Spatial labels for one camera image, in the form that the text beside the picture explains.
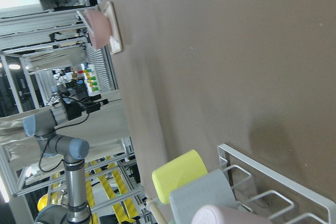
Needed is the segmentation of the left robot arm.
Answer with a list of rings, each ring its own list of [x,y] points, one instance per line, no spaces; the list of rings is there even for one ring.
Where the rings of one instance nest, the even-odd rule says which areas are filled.
[[[61,156],[66,179],[67,204],[45,207],[34,223],[90,223],[92,213],[86,196],[85,158],[89,143],[81,138],[56,132],[56,127],[68,122],[62,108],[51,108],[22,119],[27,136],[33,136],[41,150],[41,158]]]

